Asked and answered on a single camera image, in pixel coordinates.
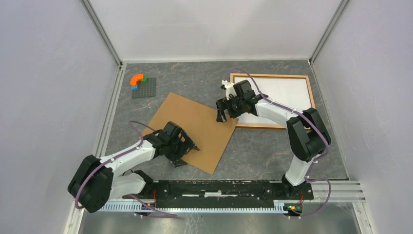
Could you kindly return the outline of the brown cardboard backing board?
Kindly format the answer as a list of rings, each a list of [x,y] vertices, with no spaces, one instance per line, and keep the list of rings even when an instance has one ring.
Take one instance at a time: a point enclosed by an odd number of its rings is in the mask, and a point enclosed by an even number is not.
[[[213,174],[238,123],[229,116],[227,122],[217,122],[216,117],[216,109],[169,93],[148,125],[158,130],[172,121],[182,127],[200,148],[183,156],[183,161]]]

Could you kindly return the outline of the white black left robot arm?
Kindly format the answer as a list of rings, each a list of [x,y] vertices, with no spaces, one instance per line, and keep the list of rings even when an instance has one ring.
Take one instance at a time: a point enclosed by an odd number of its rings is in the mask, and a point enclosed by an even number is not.
[[[138,134],[137,143],[117,153],[101,158],[89,155],[82,160],[68,185],[77,209],[94,213],[113,198],[148,198],[153,192],[151,181],[143,173],[124,175],[127,170],[159,156],[165,156],[174,167],[183,166],[183,156],[200,150],[188,133],[172,121],[163,129]]]

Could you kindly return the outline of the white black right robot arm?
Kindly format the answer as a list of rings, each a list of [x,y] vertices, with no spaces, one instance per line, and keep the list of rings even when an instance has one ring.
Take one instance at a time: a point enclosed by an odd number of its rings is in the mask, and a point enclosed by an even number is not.
[[[282,176],[281,192],[284,197],[294,199],[307,182],[313,164],[330,151],[331,138],[318,111],[298,110],[277,103],[261,91],[255,92],[248,80],[237,83],[222,80],[221,89],[225,90],[225,97],[216,101],[217,122],[226,122],[227,116],[238,118],[251,114],[287,130],[294,156]]]

